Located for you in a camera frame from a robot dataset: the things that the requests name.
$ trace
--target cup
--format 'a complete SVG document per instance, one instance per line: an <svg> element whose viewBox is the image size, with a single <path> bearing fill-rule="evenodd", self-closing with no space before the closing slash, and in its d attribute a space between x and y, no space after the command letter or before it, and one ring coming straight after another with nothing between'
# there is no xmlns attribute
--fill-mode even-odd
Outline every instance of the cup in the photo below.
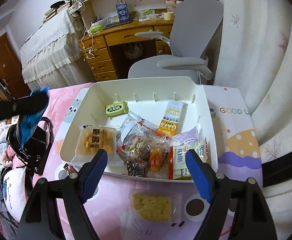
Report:
<svg viewBox="0 0 292 240"><path fill-rule="evenodd" d="M174 13L173 12L166 12L162 13L164 15L165 21L173 21L174 20Z"/></svg>

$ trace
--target chair backrest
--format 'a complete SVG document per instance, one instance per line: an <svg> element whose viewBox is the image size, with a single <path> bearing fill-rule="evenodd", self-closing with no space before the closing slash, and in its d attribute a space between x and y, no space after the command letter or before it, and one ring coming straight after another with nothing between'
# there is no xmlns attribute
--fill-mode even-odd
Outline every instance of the chair backrest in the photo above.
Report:
<svg viewBox="0 0 292 240"><path fill-rule="evenodd" d="M176 6L170 34L174 56L200 57L223 18L223 4L217 0L186 0Z"/></svg>

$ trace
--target black bag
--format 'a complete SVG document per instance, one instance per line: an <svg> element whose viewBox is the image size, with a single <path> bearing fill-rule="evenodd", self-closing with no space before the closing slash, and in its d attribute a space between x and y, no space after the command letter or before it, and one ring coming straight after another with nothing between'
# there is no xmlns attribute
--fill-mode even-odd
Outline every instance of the black bag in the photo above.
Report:
<svg viewBox="0 0 292 240"><path fill-rule="evenodd" d="M42 175L45 169L48 154L52 146L51 121L47 117L42 117L40 121L45 121L48 124L49 142L46 143L46 132L37 126L33 136L25 143L23 152L19 151L20 142L18 139L19 126L22 116L19 116L18 123L9 127L7 133L7 141L15 151L16 156L27 166L30 170L30 175L33 173Z"/></svg>

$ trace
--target blue paper bag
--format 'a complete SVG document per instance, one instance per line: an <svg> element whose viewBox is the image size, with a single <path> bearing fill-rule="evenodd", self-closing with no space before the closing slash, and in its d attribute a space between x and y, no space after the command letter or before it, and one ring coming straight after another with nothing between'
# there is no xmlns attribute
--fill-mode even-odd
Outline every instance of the blue paper bag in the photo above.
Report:
<svg viewBox="0 0 292 240"><path fill-rule="evenodd" d="M123 0L117 0L116 10L119 21L125 21L129 19L126 2L123 2Z"/></svg>

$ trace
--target blue gripper pad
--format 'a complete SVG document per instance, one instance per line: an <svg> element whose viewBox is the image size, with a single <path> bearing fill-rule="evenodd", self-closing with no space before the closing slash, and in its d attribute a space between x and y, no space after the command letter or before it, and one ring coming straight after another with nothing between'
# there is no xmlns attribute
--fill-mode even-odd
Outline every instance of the blue gripper pad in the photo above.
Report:
<svg viewBox="0 0 292 240"><path fill-rule="evenodd" d="M103 175L108 161L107 152L105 150L99 150L93 160L89 163L92 164L91 172L87 175L85 181L82 183L82 201L86 203L90 199L97 188L97 185Z"/></svg>
<svg viewBox="0 0 292 240"><path fill-rule="evenodd" d="M205 165L194 150L188 150L185 156L186 166L193 178L200 196L208 203L212 203L213 194L211 184L200 166Z"/></svg>

